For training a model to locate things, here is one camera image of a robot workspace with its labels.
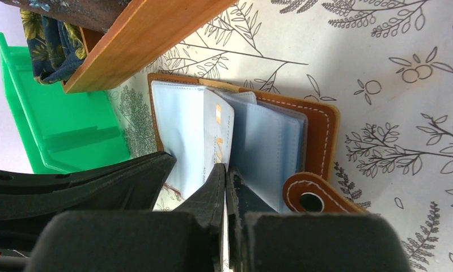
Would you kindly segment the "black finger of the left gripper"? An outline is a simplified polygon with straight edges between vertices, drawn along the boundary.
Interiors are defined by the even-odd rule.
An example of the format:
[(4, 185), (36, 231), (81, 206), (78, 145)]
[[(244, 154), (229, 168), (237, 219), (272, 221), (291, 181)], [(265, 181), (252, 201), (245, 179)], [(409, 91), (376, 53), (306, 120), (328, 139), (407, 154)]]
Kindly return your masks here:
[(30, 251), (67, 210), (151, 210), (176, 159), (166, 152), (66, 174), (0, 170), (0, 249)]

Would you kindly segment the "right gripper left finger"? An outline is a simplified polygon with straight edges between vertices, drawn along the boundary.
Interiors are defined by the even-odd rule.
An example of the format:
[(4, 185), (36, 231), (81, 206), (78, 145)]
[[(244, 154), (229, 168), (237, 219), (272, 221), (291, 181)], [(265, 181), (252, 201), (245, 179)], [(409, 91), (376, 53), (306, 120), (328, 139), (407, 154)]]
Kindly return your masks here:
[(67, 211), (41, 233), (25, 271), (220, 271), (226, 170), (172, 211)]

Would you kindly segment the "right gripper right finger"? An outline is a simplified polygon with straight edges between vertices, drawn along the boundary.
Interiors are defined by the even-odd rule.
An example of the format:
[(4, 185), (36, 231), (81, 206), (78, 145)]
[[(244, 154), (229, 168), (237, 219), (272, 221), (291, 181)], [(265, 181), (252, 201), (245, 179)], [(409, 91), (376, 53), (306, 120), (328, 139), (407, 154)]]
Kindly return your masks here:
[(229, 266), (233, 271), (409, 271), (401, 242), (381, 216), (353, 211), (328, 190), (325, 210), (275, 212), (245, 183), (226, 175)]

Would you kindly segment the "green plastic card box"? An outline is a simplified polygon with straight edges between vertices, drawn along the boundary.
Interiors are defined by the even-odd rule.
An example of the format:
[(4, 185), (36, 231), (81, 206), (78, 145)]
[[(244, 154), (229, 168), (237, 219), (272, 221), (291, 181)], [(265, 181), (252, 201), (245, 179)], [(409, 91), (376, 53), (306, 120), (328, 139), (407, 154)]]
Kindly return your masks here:
[(69, 95), (61, 83), (37, 83), (28, 48), (9, 46), (2, 32), (0, 66), (5, 98), (33, 173), (80, 172), (130, 158), (105, 92)]

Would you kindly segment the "brown leather card holder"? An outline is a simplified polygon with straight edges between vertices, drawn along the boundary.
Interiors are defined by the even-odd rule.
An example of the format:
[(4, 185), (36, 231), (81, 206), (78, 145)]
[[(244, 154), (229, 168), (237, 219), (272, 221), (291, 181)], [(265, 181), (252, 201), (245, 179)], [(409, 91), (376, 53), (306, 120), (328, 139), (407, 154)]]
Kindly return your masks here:
[(204, 174), (204, 91), (215, 92), (234, 109), (228, 170), (274, 211), (322, 212), (320, 193), (330, 185), (340, 124), (330, 104), (255, 91), (233, 84), (151, 73), (147, 76), (156, 145), (176, 159), (167, 184), (189, 198)]

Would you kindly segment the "credit card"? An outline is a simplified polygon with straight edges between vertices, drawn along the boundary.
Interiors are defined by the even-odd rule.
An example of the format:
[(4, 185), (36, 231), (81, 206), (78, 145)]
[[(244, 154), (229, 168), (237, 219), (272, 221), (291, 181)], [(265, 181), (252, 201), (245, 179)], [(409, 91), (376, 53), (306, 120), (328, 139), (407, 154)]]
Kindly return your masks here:
[(228, 168), (234, 127), (234, 109), (221, 96), (204, 91), (204, 174), (217, 163)]

